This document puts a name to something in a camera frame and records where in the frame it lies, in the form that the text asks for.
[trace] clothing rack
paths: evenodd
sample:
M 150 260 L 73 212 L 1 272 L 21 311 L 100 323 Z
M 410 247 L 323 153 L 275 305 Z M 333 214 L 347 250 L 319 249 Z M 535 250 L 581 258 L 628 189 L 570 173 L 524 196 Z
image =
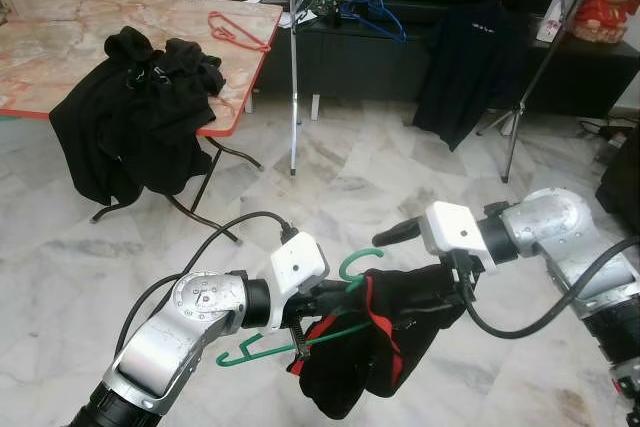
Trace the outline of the clothing rack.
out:
M 516 140 L 518 138 L 518 127 L 520 125 L 520 118 L 524 114 L 526 110 L 526 103 L 529 99 L 531 93 L 535 89 L 538 81 L 542 77 L 542 74 L 547 68 L 547 65 L 551 61 L 551 58 L 555 54 L 564 34 L 566 33 L 566 25 L 568 21 L 571 20 L 573 13 L 577 10 L 578 6 L 581 4 L 582 0 L 573 0 L 571 5 L 567 8 L 566 0 L 560 0 L 560 22 L 561 26 L 558 29 L 558 33 L 556 34 L 547 54 L 545 55 L 543 61 L 540 63 L 536 74 L 531 79 L 531 82 L 525 89 L 524 94 L 520 98 L 518 105 L 515 106 L 511 112 L 506 113 L 495 122 L 492 122 L 485 129 L 478 131 L 478 135 L 482 135 L 482 132 L 491 128 L 509 116 L 513 117 L 511 132 L 509 134 L 509 151 L 507 156 L 507 162 L 505 165 L 505 169 L 501 175 L 502 182 L 507 183 L 509 181 L 509 172 L 511 171 L 511 164 L 513 162 L 513 153 L 516 147 Z M 291 12 L 291 84 L 292 84 L 292 95 L 291 95 L 291 175 L 296 174 L 296 149 L 298 142 L 298 65 L 297 65 L 297 49 L 296 49 L 296 7 L 298 3 L 297 0 L 289 0 L 289 11 Z

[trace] green hanger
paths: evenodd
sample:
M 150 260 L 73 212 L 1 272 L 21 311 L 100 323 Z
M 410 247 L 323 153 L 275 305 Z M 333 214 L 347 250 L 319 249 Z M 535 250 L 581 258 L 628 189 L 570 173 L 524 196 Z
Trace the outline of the green hanger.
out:
M 351 292 L 356 289 L 362 282 L 364 281 L 364 276 L 362 274 L 358 275 L 349 275 L 347 274 L 347 268 L 354 261 L 358 260 L 360 257 L 364 257 L 366 255 L 375 255 L 376 257 L 384 256 L 384 252 L 379 249 L 363 249 L 358 252 L 354 252 L 349 257 L 344 259 L 342 264 L 340 265 L 340 278 L 350 282 L 350 284 L 345 289 L 346 292 Z M 353 327 L 349 327 L 348 329 L 342 330 L 340 332 L 336 332 L 333 334 L 325 335 L 323 337 L 318 337 L 317 339 L 308 340 L 305 342 L 306 345 L 314 345 L 319 344 L 321 342 L 325 342 L 331 339 L 337 339 L 338 337 L 342 337 L 344 335 L 349 335 L 358 330 L 362 330 L 365 327 L 371 325 L 371 322 L 363 322 L 361 324 L 354 325 Z M 255 334 L 252 337 L 249 337 L 244 342 L 240 342 L 240 352 L 242 352 L 242 357 L 233 360 L 226 360 L 229 357 L 229 352 L 223 352 L 216 358 L 216 364 L 220 367 L 232 367 L 234 365 L 242 364 L 244 362 L 249 362 L 251 360 L 260 359 L 262 357 L 268 357 L 269 355 L 279 354 L 280 352 L 286 352 L 287 350 L 293 350 L 296 348 L 294 344 L 285 345 L 283 347 L 276 347 L 275 349 L 265 350 L 264 352 L 258 352 L 256 354 L 249 353 L 249 346 L 254 342 L 257 342 L 262 338 L 262 334 Z

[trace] black clothing pile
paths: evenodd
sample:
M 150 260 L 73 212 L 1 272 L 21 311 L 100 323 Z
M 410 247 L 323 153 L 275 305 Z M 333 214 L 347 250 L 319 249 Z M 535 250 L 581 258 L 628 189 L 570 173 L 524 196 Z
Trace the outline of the black clothing pile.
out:
M 364 313 L 331 315 L 312 324 L 307 340 L 340 332 L 357 324 L 371 325 L 354 333 L 310 346 L 310 358 L 287 370 L 300 376 L 300 388 L 332 419 L 343 419 L 364 389 L 391 397 L 433 342 L 464 312 L 464 306 L 416 309 L 425 296 L 451 289 L 451 269 L 441 265 L 411 272 L 370 269 L 355 291 Z
M 438 134 L 453 152 L 492 102 L 515 100 L 525 36 L 502 4 L 489 0 L 450 9 L 434 42 L 413 125 Z
M 109 58 L 50 115 L 76 189 L 103 205 L 132 203 L 143 187 L 181 192 L 211 164 L 195 132 L 215 119 L 208 95 L 225 83 L 220 59 L 181 39 L 154 51 L 128 26 L 104 50 Z

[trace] black t-shirt on hanger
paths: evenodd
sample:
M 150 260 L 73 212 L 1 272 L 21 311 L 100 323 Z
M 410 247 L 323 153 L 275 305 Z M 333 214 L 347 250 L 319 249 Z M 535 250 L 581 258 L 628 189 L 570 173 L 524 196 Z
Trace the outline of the black t-shirt on hanger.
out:
M 489 104 L 513 93 L 526 54 L 525 37 L 498 0 L 450 9 L 413 125 L 435 132 L 453 151 Z

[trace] red table edge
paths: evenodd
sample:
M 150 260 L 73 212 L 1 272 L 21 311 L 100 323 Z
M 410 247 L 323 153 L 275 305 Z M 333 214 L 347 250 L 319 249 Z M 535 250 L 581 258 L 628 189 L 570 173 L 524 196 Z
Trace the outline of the red table edge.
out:
M 280 14 L 278 14 L 278 19 L 276 20 L 276 23 L 273 27 L 273 31 L 271 32 L 271 36 L 269 37 L 269 41 L 267 42 L 269 45 L 271 45 L 271 43 L 273 42 L 273 38 L 275 37 L 276 32 L 278 31 L 280 17 L 282 17 L 282 9 L 280 10 Z M 258 68 L 253 74 L 253 79 L 251 79 L 251 83 L 249 84 L 249 89 L 247 89 L 247 93 L 245 94 L 244 99 L 242 101 L 242 106 L 240 107 L 240 111 L 238 112 L 238 115 L 236 116 L 236 120 L 233 122 L 233 125 L 227 130 L 201 128 L 196 130 L 196 135 L 201 135 L 203 137 L 231 137 L 235 133 L 236 129 L 238 128 L 238 122 L 240 122 L 240 117 L 242 117 L 242 114 L 244 113 L 244 106 L 247 103 L 247 99 L 252 94 L 253 86 L 255 85 L 256 80 L 258 80 L 258 75 L 262 70 L 262 64 L 264 63 L 264 59 L 268 54 L 269 52 L 263 52 L 262 57 L 260 57 Z M 31 112 L 26 110 L 0 109 L 0 115 L 4 115 L 7 117 L 21 117 L 21 118 L 27 118 L 27 119 L 49 120 L 49 114 L 46 112 Z

